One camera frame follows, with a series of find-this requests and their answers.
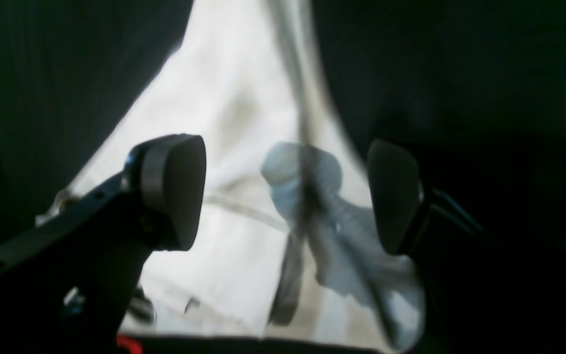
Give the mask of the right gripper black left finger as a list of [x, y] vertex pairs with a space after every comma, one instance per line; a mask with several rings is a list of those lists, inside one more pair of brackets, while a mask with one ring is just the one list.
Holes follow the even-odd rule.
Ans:
[[195, 242], [206, 179], [200, 135], [134, 147], [121, 173], [0, 245], [0, 354], [113, 354], [153, 251]]

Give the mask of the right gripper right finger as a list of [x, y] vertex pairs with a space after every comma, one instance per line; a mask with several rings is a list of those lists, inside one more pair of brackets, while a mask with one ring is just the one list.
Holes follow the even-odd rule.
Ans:
[[431, 330], [453, 354], [566, 354], [566, 253], [488, 231], [415, 156], [375, 140], [368, 181], [379, 239], [423, 278]]

